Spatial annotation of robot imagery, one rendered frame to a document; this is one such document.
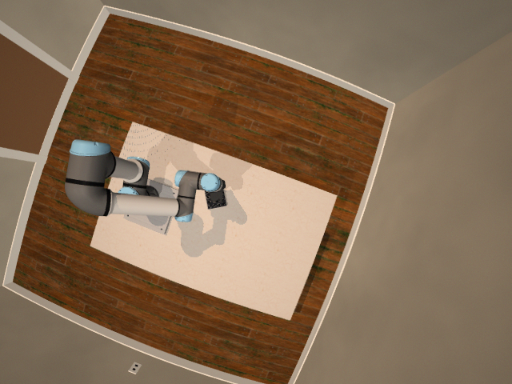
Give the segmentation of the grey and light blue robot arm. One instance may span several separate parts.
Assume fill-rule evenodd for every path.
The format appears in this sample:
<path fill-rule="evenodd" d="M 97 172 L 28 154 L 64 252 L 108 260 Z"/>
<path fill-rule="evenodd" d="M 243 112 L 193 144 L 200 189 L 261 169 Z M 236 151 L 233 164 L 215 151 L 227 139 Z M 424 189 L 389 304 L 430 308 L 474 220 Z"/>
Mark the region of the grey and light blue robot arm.
<path fill-rule="evenodd" d="M 222 185 L 216 174 L 179 170 L 174 177 L 174 184 L 179 187 L 178 199 L 161 198 L 155 188 L 147 186 L 150 169 L 147 160 L 131 156 L 128 162 L 110 150 L 108 143 L 80 139 L 72 142 L 65 192 L 77 208 L 88 214 L 173 216 L 176 221 L 190 222 L 196 190 L 212 192 Z M 104 188 L 110 176 L 123 179 L 117 193 Z"/>

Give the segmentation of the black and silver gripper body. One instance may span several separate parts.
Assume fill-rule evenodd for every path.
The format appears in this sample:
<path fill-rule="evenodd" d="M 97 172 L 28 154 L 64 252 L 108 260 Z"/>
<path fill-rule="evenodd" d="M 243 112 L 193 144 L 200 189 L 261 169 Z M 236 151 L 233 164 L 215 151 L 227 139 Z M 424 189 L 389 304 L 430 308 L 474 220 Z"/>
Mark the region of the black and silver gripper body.
<path fill-rule="evenodd" d="M 221 179 L 221 178 L 220 178 Z M 225 189 L 226 188 L 226 183 L 224 180 L 222 180 L 222 185 L 220 187 L 219 190 L 217 191 L 212 191 L 210 192 L 210 199 L 212 200 L 213 203 L 216 203 L 216 202 L 222 202 L 223 200 L 223 192 L 222 192 L 222 189 Z"/>

